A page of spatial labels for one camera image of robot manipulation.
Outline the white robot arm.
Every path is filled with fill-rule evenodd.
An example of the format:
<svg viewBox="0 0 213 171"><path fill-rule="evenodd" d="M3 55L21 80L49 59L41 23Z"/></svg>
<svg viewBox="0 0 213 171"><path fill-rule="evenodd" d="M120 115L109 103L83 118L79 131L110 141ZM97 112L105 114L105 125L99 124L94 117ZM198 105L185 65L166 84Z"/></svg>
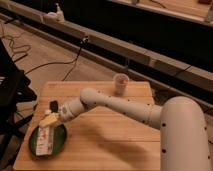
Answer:
<svg viewBox="0 0 213 171"><path fill-rule="evenodd" d="M158 106L84 88L77 98L42 119L39 126L71 121L98 106L160 130L161 171L212 171L205 116L199 104L188 97L173 97Z"/></svg>

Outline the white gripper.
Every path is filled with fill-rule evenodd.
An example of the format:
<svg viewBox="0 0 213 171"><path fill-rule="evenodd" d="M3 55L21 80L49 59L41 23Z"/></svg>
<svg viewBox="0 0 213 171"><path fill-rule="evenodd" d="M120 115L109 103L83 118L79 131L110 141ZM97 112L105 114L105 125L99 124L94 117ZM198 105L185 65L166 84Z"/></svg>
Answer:
<svg viewBox="0 0 213 171"><path fill-rule="evenodd" d="M44 119L42 119L39 122L39 126L41 128L52 126L56 124L59 121L59 118L62 122L68 122L75 118L72 110L72 105L70 103L64 103L59 107L58 113L51 113L48 116L46 116Z"/></svg>

